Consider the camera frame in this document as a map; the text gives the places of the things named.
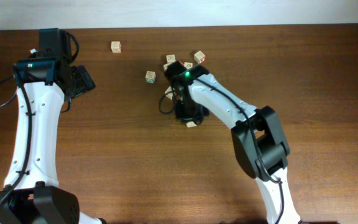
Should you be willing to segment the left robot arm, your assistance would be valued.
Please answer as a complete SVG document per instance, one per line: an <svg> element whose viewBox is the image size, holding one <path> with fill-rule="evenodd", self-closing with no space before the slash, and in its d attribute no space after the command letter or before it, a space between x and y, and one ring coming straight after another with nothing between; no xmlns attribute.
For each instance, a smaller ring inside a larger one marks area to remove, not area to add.
<svg viewBox="0 0 358 224"><path fill-rule="evenodd" d="M0 223L104 223L59 188L58 120L65 101L95 88L84 66L22 60L14 66L18 122L14 154L0 191Z"/></svg>

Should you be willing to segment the wooden block red corner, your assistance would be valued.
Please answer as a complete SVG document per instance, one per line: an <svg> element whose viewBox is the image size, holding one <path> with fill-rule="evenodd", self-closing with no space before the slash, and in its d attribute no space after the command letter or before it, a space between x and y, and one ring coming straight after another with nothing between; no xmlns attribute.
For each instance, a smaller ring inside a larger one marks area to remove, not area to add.
<svg viewBox="0 0 358 224"><path fill-rule="evenodd" d="M165 90L165 96L172 100L173 99L173 95L174 95L174 90L171 88L171 87L168 87L166 90Z"/></svg>

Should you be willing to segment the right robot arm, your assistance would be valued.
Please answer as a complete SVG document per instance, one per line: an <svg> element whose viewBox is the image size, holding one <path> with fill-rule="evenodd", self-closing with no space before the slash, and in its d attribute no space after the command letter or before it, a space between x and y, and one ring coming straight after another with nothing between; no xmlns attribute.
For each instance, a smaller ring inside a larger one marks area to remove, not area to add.
<svg viewBox="0 0 358 224"><path fill-rule="evenodd" d="M185 68L176 61L168 65L165 77L178 120L199 125L214 114L231 131L236 161L256 181L267 222L301 223L288 186L290 148L276 112L241 100L202 65Z"/></svg>

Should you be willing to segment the wooden block blue corner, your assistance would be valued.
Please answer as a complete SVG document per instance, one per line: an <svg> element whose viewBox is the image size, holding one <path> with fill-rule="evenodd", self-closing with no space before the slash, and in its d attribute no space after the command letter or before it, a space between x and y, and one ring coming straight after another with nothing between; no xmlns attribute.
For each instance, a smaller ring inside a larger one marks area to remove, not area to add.
<svg viewBox="0 0 358 224"><path fill-rule="evenodd" d="M187 128L194 128L194 127L197 127L197 125L193 121L190 121L190 122L186 123L186 127Z"/></svg>

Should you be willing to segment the wooden block green side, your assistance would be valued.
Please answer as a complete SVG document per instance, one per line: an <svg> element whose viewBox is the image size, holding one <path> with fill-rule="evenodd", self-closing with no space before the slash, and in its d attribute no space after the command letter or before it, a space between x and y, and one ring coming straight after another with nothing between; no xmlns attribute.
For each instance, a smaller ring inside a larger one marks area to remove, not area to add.
<svg viewBox="0 0 358 224"><path fill-rule="evenodd" d="M146 71L145 81L147 83L155 83L156 73L153 71Z"/></svg>

